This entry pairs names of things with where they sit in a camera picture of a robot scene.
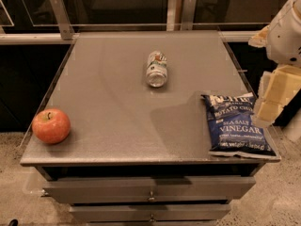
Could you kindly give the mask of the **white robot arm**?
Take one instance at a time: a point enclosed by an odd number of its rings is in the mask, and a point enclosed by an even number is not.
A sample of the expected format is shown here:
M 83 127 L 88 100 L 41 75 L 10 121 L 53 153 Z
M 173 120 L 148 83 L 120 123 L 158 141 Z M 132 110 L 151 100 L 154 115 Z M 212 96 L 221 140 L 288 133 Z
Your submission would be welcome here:
M 268 127 L 301 89 L 301 0 L 288 0 L 249 45 L 266 49 L 277 67 L 264 72 L 254 105 L 253 123 Z

